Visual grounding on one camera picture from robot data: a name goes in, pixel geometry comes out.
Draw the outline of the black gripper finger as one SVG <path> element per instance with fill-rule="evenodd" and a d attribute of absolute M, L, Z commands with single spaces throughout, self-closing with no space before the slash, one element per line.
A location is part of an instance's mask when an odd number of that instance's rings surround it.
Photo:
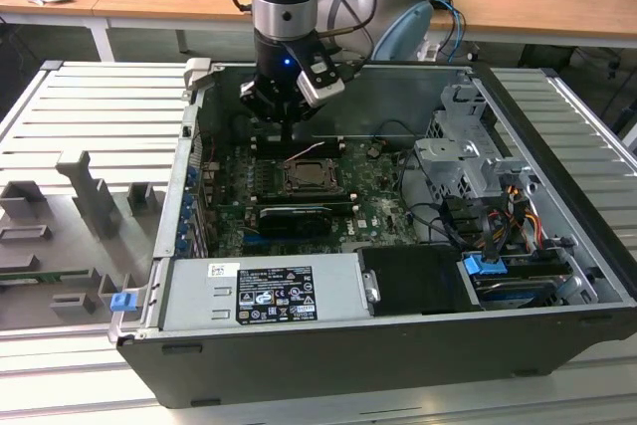
<path fill-rule="evenodd" d="M 287 106 L 287 142 L 296 139 L 295 127 L 298 123 L 308 121 L 319 112 L 318 107 L 309 105 L 288 105 Z"/>
<path fill-rule="evenodd" d="M 274 80 L 254 79 L 242 84 L 240 101 L 259 121 L 277 124 L 280 141 L 288 141 L 287 97 Z"/>

